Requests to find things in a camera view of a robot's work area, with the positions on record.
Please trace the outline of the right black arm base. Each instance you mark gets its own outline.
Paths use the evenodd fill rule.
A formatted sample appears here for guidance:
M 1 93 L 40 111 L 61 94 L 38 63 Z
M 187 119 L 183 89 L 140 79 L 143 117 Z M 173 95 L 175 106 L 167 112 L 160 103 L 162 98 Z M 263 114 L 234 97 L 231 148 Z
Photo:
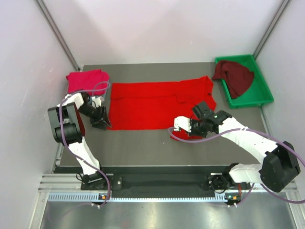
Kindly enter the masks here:
M 228 174 L 212 173 L 206 176 L 208 187 L 216 193 L 222 194 L 227 190 L 249 190 L 250 184 L 246 182 L 236 183 Z

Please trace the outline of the bright red t-shirt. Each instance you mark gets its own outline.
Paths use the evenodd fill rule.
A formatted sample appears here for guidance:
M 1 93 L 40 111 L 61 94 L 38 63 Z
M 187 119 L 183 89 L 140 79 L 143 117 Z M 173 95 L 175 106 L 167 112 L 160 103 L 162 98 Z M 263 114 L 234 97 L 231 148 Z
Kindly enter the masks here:
M 209 77 L 178 82 L 113 83 L 110 130 L 158 130 L 174 125 L 179 116 L 195 119 L 192 108 L 206 102 L 212 110 L 214 84 Z

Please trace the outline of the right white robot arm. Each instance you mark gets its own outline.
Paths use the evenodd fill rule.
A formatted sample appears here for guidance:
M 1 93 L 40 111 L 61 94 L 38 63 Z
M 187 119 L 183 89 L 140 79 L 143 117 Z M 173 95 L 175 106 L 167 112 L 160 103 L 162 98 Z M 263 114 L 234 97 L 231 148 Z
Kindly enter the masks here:
M 226 188 L 235 188 L 239 183 L 260 183 L 271 191 L 279 193 L 300 174 L 297 157 L 291 152 L 293 146 L 284 141 L 277 143 L 258 133 L 250 131 L 227 112 L 215 113 L 205 102 L 192 108 L 196 120 L 189 121 L 191 136 L 206 137 L 209 132 L 220 134 L 247 153 L 258 164 L 232 163 L 222 177 Z

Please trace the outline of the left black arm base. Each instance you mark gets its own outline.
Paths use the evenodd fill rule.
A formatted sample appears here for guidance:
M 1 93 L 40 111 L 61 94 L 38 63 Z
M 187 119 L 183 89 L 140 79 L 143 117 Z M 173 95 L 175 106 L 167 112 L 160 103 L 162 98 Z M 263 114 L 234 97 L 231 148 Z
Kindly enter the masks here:
M 115 174 L 106 174 L 106 176 L 110 184 L 110 191 L 121 190 L 123 176 L 115 175 Z M 100 173 L 80 176 L 79 180 L 81 181 L 81 190 L 87 190 L 87 191 L 108 190 L 107 180 Z

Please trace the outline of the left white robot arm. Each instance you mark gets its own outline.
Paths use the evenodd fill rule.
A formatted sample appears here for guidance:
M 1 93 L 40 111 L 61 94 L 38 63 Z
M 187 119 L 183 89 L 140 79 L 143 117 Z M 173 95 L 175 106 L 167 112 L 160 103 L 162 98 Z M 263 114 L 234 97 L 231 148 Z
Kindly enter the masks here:
M 85 127 L 81 115 L 89 118 L 93 128 L 107 130 L 111 127 L 103 96 L 90 96 L 87 92 L 67 94 L 61 104 L 48 109 L 53 138 L 65 146 L 82 167 L 83 184 L 93 184 L 103 189 L 108 178 L 99 171 L 100 162 L 93 156 L 85 140 Z

